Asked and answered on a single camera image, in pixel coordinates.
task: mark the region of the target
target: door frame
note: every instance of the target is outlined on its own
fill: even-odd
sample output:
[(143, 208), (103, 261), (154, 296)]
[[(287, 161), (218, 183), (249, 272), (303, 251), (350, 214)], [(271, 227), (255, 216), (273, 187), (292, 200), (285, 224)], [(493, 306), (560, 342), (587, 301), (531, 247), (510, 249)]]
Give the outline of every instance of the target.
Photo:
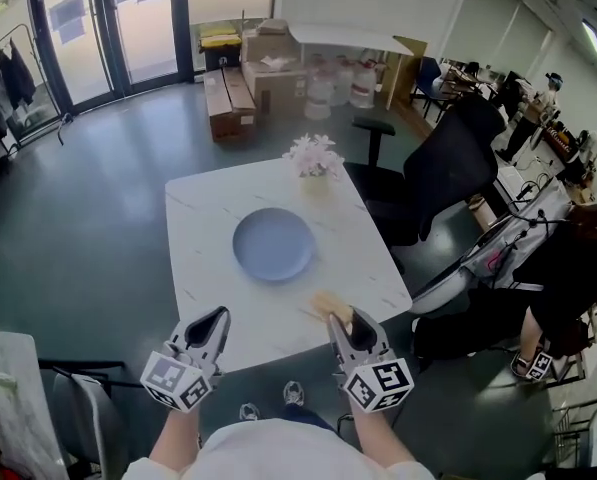
[(110, 82), (108, 93), (74, 104), (62, 74), (56, 51), (51, 39), (44, 0), (27, 0), (29, 15), (36, 34), (40, 58), (47, 74), (50, 90), (56, 97), (62, 113), (78, 115), (93, 108), (118, 101), (145, 91), (158, 89), (179, 82), (192, 82), (201, 72), (193, 69), (191, 54), (191, 29), (189, 25), (188, 0), (171, 0), (172, 29), (178, 72), (149, 80), (131, 83), (124, 59), (122, 43), (115, 15), (114, 0), (92, 0), (91, 12), (96, 20), (98, 51), (103, 70)]

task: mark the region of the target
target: white cloth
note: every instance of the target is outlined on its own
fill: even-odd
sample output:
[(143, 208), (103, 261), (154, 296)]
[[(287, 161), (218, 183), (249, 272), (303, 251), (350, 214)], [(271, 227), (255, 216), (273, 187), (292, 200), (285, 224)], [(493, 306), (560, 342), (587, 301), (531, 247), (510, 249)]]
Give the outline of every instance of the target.
[(582, 165), (587, 165), (597, 158), (597, 132), (589, 132), (589, 137), (585, 143), (580, 146), (580, 161)]
[(529, 82), (526, 82), (522, 78), (516, 79), (516, 83), (520, 86), (522, 92), (529, 98), (533, 100), (536, 96), (536, 89), (534, 89)]
[(525, 118), (534, 124), (545, 122), (556, 113), (558, 110), (558, 100), (556, 98), (556, 91), (549, 90), (544, 92), (537, 92), (533, 99), (534, 104), (539, 104), (542, 108), (540, 114), (537, 114), (529, 105), (525, 111)]
[(331, 430), (285, 420), (236, 423), (215, 432), (196, 462), (176, 473), (149, 459), (129, 466), (123, 480), (433, 480), (418, 462), (388, 469), (368, 459)]

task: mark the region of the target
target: clothing rack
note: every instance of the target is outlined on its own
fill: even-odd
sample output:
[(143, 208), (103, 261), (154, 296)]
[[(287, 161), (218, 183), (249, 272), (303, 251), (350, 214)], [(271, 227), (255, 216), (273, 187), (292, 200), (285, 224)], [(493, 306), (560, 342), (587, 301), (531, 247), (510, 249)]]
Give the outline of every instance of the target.
[[(12, 28), (9, 32), (7, 32), (4, 36), (2, 36), (0, 38), (0, 48), (2, 48), (1, 43), (3, 41), (10, 40), (11, 35), (19, 28), (24, 29), (25, 33), (27, 34), (27, 39), (29, 40), (29, 45), (31, 46), (31, 56), (34, 58), (34, 61), (36, 62), (36, 66), (38, 67), (38, 72), (40, 73), (40, 77), (42, 78), (42, 81), (43, 81), (43, 84), (45, 85), (47, 94), (49, 95), (49, 100), (51, 101), (51, 104), (53, 105), (53, 107), (56, 111), (56, 116), (58, 117), (58, 121), (59, 121), (58, 140), (60, 141), (60, 145), (64, 146), (64, 142), (60, 135), (60, 131), (65, 123), (71, 122), (72, 118), (71, 118), (70, 114), (65, 114), (65, 115), (61, 114), (60, 110), (58, 109), (58, 105), (56, 104), (56, 101), (54, 100), (53, 94), (51, 94), (49, 84), (47, 83), (47, 79), (45, 78), (45, 74), (43, 73), (43, 70), (42, 70), (42, 65), (40, 64), (40, 60), (38, 59), (38, 55), (36, 53), (36, 47), (35, 47), (36, 38), (31, 35), (31, 32), (29, 31), (29, 27), (25, 23), (19, 23), (18, 25), (16, 25), (14, 28)], [(16, 141), (16, 144), (14, 146), (12, 146), (11, 149), (16, 147), (16, 149), (18, 149), (18, 150), (31, 144), (32, 142), (36, 141), (37, 139), (39, 139), (40, 137), (43, 136), (42, 134), (39, 134), (36, 137), (34, 137), (33, 139), (27, 140), (23, 143), (21, 141), (21, 137), (17, 137), (16, 134), (13, 133), (13, 130), (12, 130), (12, 135), (14, 135), (14, 140)]]

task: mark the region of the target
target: white marble table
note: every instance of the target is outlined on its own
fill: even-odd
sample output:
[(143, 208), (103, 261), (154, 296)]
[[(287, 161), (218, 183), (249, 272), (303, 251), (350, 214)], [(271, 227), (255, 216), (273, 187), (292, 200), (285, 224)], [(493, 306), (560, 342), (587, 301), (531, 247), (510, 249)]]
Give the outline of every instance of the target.
[[(219, 360), (225, 371), (280, 359), (329, 341), (309, 299), (330, 290), (383, 321), (411, 308), (411, 297), (351, 180), (305, 190), (287, 160), (197, 174), (166, 186), (171, 266), (181, 318), (219, 305), (232, 326)], [(268, 284), (238, 265), (238, 222), (265, 207), (290, 210), (316, 239), (311, 264), (295, 279)]]
[(16, 378), (12, 393), (0, 386), (0, 449), (5, 463), (33, 478), (67, 479), (49, 416), (36, 346), (31, 336), (0, 332), (0, 372)]

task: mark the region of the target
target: sneaker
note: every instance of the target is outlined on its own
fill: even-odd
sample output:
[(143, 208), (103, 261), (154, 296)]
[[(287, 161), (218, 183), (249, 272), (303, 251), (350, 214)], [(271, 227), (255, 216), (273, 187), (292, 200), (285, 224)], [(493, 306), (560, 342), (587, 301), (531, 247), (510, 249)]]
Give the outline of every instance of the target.
[(305, 390), (302, 389), (300, 382), (290, 380), (282, 390), (282, 396), (285, 399), (285, 405), (295, 404), (303, 406), (305, 404)]
[(240, 406), (240, 421), (257, 421), (260, 419), (260, 410), (254, 404)]

